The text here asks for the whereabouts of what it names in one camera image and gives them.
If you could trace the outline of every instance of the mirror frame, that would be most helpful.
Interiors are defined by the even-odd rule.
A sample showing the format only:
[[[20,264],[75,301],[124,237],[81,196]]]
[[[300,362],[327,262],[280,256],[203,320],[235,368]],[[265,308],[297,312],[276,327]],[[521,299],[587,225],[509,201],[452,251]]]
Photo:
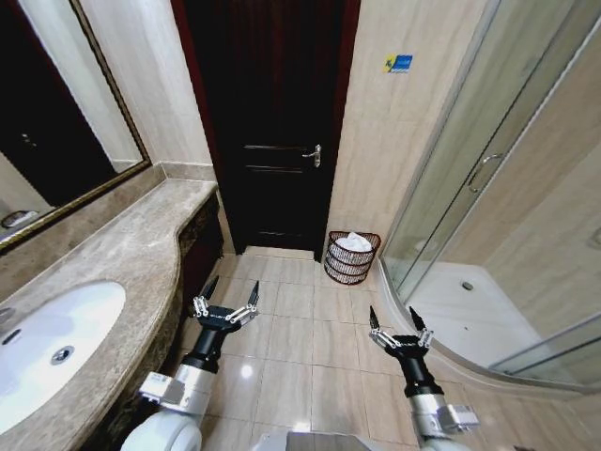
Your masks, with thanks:
[[[85,15],[84,8],[82,7],[79,0],[69,0],[69,4],[71,6],[71,9],[75,13],[75,16],[77,17],[80,26],[82,27],[82,31],[84,32],[85,38],[87,39],[92,53],[96,57],[96,61],[100,66],[100,70],[102,71],[102,75],[104,75],[104,79],[106,80],[106,83],[108,84],[109,88],[111,89],[111,92],[113,93],[113,97],[115,98],[117,106],[121,111],[121,115],[123,116],[123,119],[125,120],[128,129],[130,129],[131,137],[133,138],[135,145],[138,147],[138,151],[142,156],[142,161],[140,163],[135,164],[132,167],[127,168],[122,173],[117,174],[112,179],[102,183],[102,185],[97,186],[93,190],[82,194],[76,199],[70,201],[69,203],[57,207],[52,211],[49,211],[48,213],[44,214],[39,219],[37,219],[37,221],[26,225],[25,227],[17,230],[14,234],[1,240],[0,256],[6,254],[8,251],[15,248],[19,244],[38,235],[38,233],[42,232],[49,226],[69,216],[70,214],[89,204],[101,195],[108,193],[124,181],[132,178],[136,174],[142,172],[143,170],[152,165],[152,161],[150,161],[150,157],[148,157],[148,153],[146,152],[146,147],[142,142],[140,133],[136,129],[135,123],[131,118],[130,110],[128,109],[125,101],[123,100],[123,96],[121,95],[121,91],[119,91],[115,77],[111,73],[106,58],[104,57],[100,45],[96,40],[96,37],[94,36],[94,32],[92,31],[90,22],[87,19],[87,16]]]

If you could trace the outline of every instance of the white sink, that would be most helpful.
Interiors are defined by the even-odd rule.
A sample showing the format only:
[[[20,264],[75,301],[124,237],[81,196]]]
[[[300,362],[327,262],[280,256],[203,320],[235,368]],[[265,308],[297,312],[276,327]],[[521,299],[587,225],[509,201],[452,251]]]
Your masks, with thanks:
[[[0,434],[39,409],[75,375],[109,333],[124,303],[125,289],[118,283],[95,282],[49,301],[0,336]]]

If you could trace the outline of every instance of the door frame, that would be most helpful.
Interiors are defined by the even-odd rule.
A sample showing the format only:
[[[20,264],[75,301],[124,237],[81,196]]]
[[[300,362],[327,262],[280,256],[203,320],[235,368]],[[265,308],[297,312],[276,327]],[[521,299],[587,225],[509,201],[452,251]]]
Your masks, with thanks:
[[[184,7],[184,0],[171,0],[174,18],[176,20],[177,30],[181,47],[186,58],[188,72],[193,85],[194,96],[196,97],[196,106],[200,113],[200,117],[205,129],[205,137],[207,138],[208,151],[213,162],[213,168],[219,189],[223,199],[223,208],[230,231],[232,233],[232,241],[236,254],[242,254],[246,248],[246,240],[242,228],[243,218],[237,217],[237,196],[236,196],[236,181],[229,179],[225,170],[223,155],[220,154],[217,147],[217,138],[213,125],[213,119],[208,107],[207,92],[203,76],[196,60],[194,43],[192,34],[188,25],[188,18]],[[355,47],[355,36],[357,34],[357,25],[359,22],[359,13],[361,9],[361,0],[345,0],[344,12],[342,19],[342,37],[340,41],[340,53],[338,57],[336,85],[334,92],[333,112],[332,112],[332,127],[331,127],[331,143],[332,149],[326,161],[331,158],[329,163],[323,164],[324,174],[321,178],[323,182],[317,189],[320,193],[328,192],[329,195],[320,196],[316,199],[316,210],[321,211],[318,215],[316,228],[316,242],[313,246],[314,259],[321,261],[323,254],[323,245],[326,238],[326,227],[328,225],[328,217],[330,213],[331,191],[333,188],[334,173],[336,162],[338,160],[338,147],[340,145],[340,136],[342,132],[342,124],[345,116],[345,105],[347,104],[348,81],[350,77],[350,68],[353,59],[353,50]]]

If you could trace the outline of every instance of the sticker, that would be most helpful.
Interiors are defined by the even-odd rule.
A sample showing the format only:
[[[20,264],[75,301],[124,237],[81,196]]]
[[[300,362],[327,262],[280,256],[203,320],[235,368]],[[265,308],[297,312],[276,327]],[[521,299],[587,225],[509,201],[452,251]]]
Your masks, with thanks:
[[[412,54],[389,54],[386,56],[384,71],[389,73],[409,72],[412,59]]]

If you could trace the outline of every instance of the vanity counter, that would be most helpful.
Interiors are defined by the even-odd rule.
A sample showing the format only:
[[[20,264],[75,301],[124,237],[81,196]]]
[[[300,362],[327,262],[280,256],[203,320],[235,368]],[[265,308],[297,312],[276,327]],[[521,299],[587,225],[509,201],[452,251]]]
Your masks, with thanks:
[[[216,189],[210,181],[164,181],[2,303],[17,310],[14,324],[92,281],[113,280],[126,291],[123,311],[98,349],[50,401],[0,435],[0,449],[67,450],[84,443],[160,328],[177,288],[177,237]]]

